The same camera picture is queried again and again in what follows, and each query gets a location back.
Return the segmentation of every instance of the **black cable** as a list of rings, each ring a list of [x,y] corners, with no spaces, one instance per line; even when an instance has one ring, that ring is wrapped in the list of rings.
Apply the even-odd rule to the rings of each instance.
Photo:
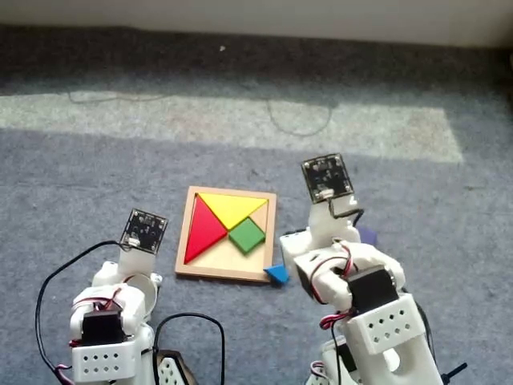
[[[85,257],[86,255],[88,255],[90,252],[92,252],[92,251],[94,251],[96,249],[99,249],[100,247],[106,246],[106,245],[117,245],[117,246],[121,247],[122,249],[126,248],[126,247],[128,247],[128,248],[130,247],[130,246],[121,245],[117,241],[103,241],[103,242],[97,243],[96,245],[90,247],[89,249],[81,252],[79,255],[77,255],[73,259],[69,260],[64,265],[60,266],[52,274],[50,274],[48,277],[46,277],[46,279],[44,280],[44,282],[41,285],[41,289],[39,289],[38,300],[37,300],[36,305],[35,305],[35,337],[36,337],[36,340],[38,342],[39,354],[41,355],[42,360],[48,366],[48,368],[52,371],[52,373],[59,380],[60,383],[63,383],[63,381],[61,381],[61,379],[59,378],[59,369],[57,367],[55,367],[55,365],[50,361],[50,359],[46,355],[45,347],[44,347],[44,345],[42,343],[42,336],[41,336],[41,305],[42,305],[42,296],[45,294],[46,287],[48,286],[48,283],[50,283],[50,281],[51,281],[51,279],[53,277],[55,277],[57,274],[59,274],[61,271],[65,270],[69,266],[73,265],[79,259],[81,259],[81,258]]]
[[[406,287],[402,288],[402,291],[404,293],[409,294],[410,292],[406,289]],[[427,346],[430,348],[431,355],[433,356],[434,364],[436,365],[436,354],[434,353],[434,340],[433,340],[433,332],[431,330],[430,321],[427,319],[427,314],[420,306],[420,304],[415,301],[415,305],[417,306],[418,313],[420,314],[420,317],[422,318],[422,322],[424,322],[424,327],[426,328],[426,340],[427,340]]]
[[[341,378],[341,369],[340,369],[340,359],[338,358],[338,344],[337,344],[337,337],[335,336],[335,329],[334,329],[335,323],[337,323],[337,321],[332,322],[330,329],[331,329],[331,337],[333,338],[333,343],[335,344],[335,357],[337,359],[338,385],[341,385],[342,378]]]
[[[218,328],[219,332],[221,334],[221,385],[224,385],[224,329],[223,326],[220,324],[219,321],[217,321],[215,318],[209,317],[205,314],[201,313],[178,313],[170,315],[162,320],[162,322],[157,326],[156,332],[155,332],[155,341],[153,342],[153,378],[155,379],[155,384],[159,383],[159,368],[157,367],[157,355],[159,354],[159,336],[160,331],[164,327],[166,323],[171,321],[175,318],[182,318],[182,317],[196,317],[196,318],[202,318],[206,319],[207,321],[210,321],[214,323]]]

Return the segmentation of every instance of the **wooden puzzle board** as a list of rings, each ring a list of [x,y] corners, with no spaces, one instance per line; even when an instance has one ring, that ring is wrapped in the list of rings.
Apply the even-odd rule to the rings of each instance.
[[[175,272],[268,282],[276,202],[268,192],[190,187]]]

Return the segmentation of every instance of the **white robot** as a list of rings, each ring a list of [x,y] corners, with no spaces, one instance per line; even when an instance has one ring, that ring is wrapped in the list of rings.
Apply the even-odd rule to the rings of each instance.
[[[308,294],[330,304],[323,318],[342,332],[321,347],[307,385],[442,385],[467,365],[440,375],[426,328],[405,274],[393,258],[360,243],[354,227],[363,211],[340,154],[302,164],[312,198],[309,227],[280,238],[285,262],[295,265]]]
[[[306,291],[337,313],[321,326],[337,326],[344,337],[321,347],[322,360],[311,366],[308,385],[441,385],[461,371],[440,375],[426,343],[426,328],[405,276],[393,258],[360,243],[354,228],[363,213],[354,199],[340,155],[303,163],[313,205],[309,227],[280,238],[286,261],[297,267]],[[177,317],[209,319],[221,332],[224,383],[224,332],[204,314],[175,314],[156,328],[146,323],[156,304],[162,277],[153,273],[167,220],[132,210],[120,242],[107,241],[73,258],[43,283],[36,306],[36,336],[45,364],[62,385],[196,385],[180,353],[158,349],[161,326]],[[39,314],[48,282],[102,245],[121,247],[119,263],[107,261],[73,301],[70,320],[73,380],[70,369],[47,358]]]
[[[163,217],[134,209],[120,242],[100,242],[61,266],[43,283],[36,306],[36,336],[43,360],[61,384],[196,383],[178,352],[159,351],[159,357],[156,357],[155,333],[146,323],[162,282],[162,277],[153,273],[153,269],[167,224],[168,220]],[[103,263],[91,287],[73,300],[70,320],[72,365],[54,366],[47,358],[41,340],[42,295],[57,273],[103,245],[121,248],[119,263]],[[67,369],[72,370],[73,380],[64,374]]]

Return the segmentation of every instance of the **blue triangle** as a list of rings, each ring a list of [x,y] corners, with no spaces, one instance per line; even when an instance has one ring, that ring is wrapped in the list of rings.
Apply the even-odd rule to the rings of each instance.
[[[289,280],[289,272],[283,263],[280,265],[266,267],[264,270],[275,282],[286,283]]]

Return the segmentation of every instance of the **circuit board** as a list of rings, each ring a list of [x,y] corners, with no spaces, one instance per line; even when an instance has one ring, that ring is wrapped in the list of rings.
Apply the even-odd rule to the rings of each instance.
[[[341,154],[330,154],[305,160],[301,165],[312,202],[326,200],[324,192],[333,190],[330,198],[353,193],[353,185]]]
[[[120,243],[157,254],[167,226],[168,220],[166,218],[133,209]]]

